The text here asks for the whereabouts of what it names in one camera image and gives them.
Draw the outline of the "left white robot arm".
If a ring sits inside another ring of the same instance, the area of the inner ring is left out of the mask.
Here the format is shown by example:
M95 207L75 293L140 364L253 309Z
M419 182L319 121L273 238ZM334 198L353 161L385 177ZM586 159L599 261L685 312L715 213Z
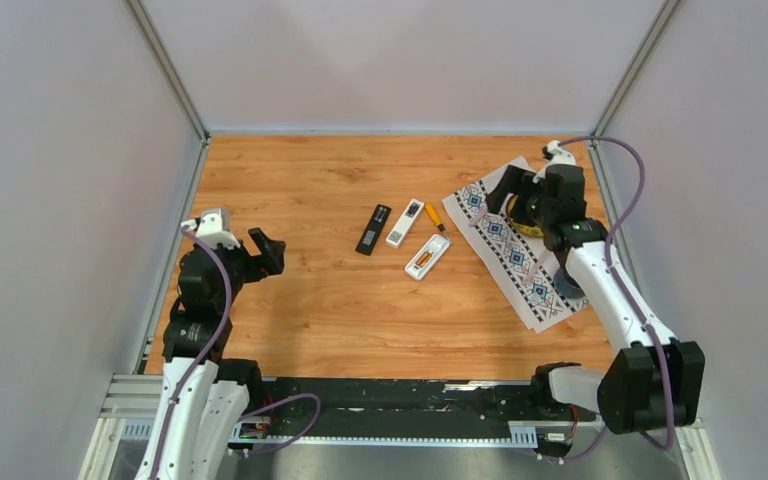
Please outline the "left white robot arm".
M249 253L226 228L181 228L193 247L179 261L177 296L163 335L162 389L139 479L213 479L241 414L264 405L258 364L230 359L231 307L242 287L284 270L286 244L259 228Z

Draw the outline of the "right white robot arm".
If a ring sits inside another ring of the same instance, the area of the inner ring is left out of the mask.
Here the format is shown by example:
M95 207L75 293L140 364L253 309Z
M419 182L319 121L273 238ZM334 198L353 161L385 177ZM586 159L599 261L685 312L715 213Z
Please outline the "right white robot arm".
M630 283L612 236L586 214L582 168L569 164L533 172L509 165L487 195L492 214L537 227L561 271L597 314L615 353L604 373L577 363L537 368L530 404L539 416L558 417L569 405L599 414L614 434L648 432L695 422L705 355L660 322Z

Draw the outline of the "orange battery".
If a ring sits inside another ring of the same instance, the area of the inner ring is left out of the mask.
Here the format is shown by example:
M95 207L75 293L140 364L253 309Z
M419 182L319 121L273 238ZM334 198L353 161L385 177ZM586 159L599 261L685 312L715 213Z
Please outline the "orange battery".
M432 258L433 254L430 251L423 252L416 260L414 266L416 268L423 268L425 264Z

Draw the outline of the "yellow handled screwdriver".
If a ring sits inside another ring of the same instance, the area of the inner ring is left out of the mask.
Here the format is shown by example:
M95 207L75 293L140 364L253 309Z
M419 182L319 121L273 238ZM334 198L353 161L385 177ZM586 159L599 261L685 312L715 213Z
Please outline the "yellow handled screwdriver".
M446 232L446 228L445 228L445 226L443 224L442 218L437 213L437 211L434 209L433 205L430 204L430 203L426 203L424 205L424 209L425 209L427 215L429 216L429 218L431 219L431 221L433 222L434 226L437 228L437 230L441 234L446 235L447 232Z

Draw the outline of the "short white remote control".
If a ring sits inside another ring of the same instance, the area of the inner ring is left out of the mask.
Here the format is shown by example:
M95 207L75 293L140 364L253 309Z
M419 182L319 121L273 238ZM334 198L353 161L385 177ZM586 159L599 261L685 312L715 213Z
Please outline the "short white remote control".
M405 273L416 281L423 280L452 242L441 234L433 234L406 264Z

